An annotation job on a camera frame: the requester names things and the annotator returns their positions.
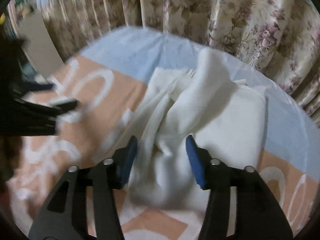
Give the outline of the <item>floral blue curtain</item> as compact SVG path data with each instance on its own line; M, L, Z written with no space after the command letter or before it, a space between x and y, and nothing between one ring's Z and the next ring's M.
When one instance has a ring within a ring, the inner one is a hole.
M232 54L319 123L319 11L310 0L36 0L63 60L119 26L149 27Z

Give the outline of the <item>grey leaning board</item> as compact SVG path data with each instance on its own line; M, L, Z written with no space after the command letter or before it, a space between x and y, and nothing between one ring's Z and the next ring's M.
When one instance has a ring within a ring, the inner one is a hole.
M45 79L62 65L63 61L55 48L44 24L41 13L36 12L22 20L18 34L26 39L24 52L33 68Z

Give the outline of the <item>white knit sweater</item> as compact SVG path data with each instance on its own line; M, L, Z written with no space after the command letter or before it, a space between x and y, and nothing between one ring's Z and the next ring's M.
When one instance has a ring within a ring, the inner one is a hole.
M191 171L186 139L231 167L257 166L263 144L266 98L263 87L230 80L233 57L211 48L197 68L157 68L143 101L115 144L138 138L127 189L131 202L158 209L204 210L208 191Z

